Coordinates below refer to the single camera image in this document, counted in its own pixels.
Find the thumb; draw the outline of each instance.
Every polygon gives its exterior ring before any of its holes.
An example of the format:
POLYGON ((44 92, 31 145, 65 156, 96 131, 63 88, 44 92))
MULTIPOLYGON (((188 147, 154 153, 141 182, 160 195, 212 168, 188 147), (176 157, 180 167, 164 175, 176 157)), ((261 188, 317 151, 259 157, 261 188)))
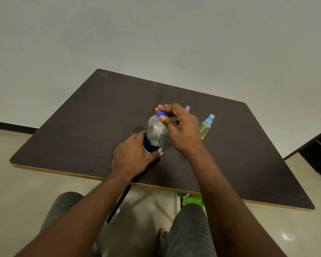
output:
POLYGON ((178 128, 175 127, 177 124, 174 124, 173 121, 168 116, 161 115, 158 118, 168 129, 169 133, 178 131, 178 128))
POLYGON ((150 164, 151 162, 153 162, 154 160, 158 159, 159 157, 161 157, 164 153, 162 151, 155 151, 151 154, 148 154, 146 156, 147 158, 147 164, 150 164))

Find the dark furniture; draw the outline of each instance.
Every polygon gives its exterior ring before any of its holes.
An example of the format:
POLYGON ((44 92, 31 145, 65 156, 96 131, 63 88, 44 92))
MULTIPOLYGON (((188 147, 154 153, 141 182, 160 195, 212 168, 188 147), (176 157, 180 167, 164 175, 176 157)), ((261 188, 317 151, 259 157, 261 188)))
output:
MULTIPOLYGON (((214 95, 96 70, 12 156, 18 167, 102 180, 114 149, 147 126, 158 104, 189 105, 200 122, 215 115, 203 140, 242 199, 314 209, 247 105, 214 95)), ((169 140, 164 156, 133 185, 198 194, 188 161, 169 140)))

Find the foot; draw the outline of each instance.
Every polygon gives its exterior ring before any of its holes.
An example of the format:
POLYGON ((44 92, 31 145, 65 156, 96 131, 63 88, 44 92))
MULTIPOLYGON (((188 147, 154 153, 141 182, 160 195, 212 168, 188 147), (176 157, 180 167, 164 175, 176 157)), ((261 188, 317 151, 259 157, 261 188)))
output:
POLYGON ((164 228, 159 228, 158 233, 157 233, 157 243, 156 243, 156 254, 159 251, 160 246, 162 245, 164 241, 164 236, 167 235, 168 232, 164 230, 164 228))

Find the table leg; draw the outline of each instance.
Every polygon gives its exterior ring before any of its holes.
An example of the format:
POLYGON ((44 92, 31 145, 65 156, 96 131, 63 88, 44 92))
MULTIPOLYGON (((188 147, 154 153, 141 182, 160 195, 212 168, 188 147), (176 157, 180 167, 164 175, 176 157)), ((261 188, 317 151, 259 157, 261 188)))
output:
POLYGON ((121 203, 124 201, 127 193, 130 191, 130 188, 131 188, 131 185, 128 185, 127 188, 125 189, 125 191, 123 192, 123 194, 118 199, 118 201, 115 203, 112 211, 110 212, 110 214, 108 215, 108 218, 106 220, 107 224, 109 224, 111 222, 113 216, 115 215, 115 212, 118 210, 118 208, 120 207, 121 203))

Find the grey pants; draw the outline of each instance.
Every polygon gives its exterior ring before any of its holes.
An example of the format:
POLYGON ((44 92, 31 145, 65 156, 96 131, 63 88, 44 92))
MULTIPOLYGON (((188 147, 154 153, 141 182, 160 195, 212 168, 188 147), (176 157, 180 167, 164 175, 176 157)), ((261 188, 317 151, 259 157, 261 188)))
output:
MULTIPOLYGON (((69 210, 82 198, 83 195, 76 192, 66 192, 59 195, 47 213, 40 231, 45 229, 57 216, 69 210)), ((91 256, 102 256, 96 242, 93 245, 91 256)), ((157 256, 216 256, 208 220, 200 206, 188 204, 178 212, 157 256)))

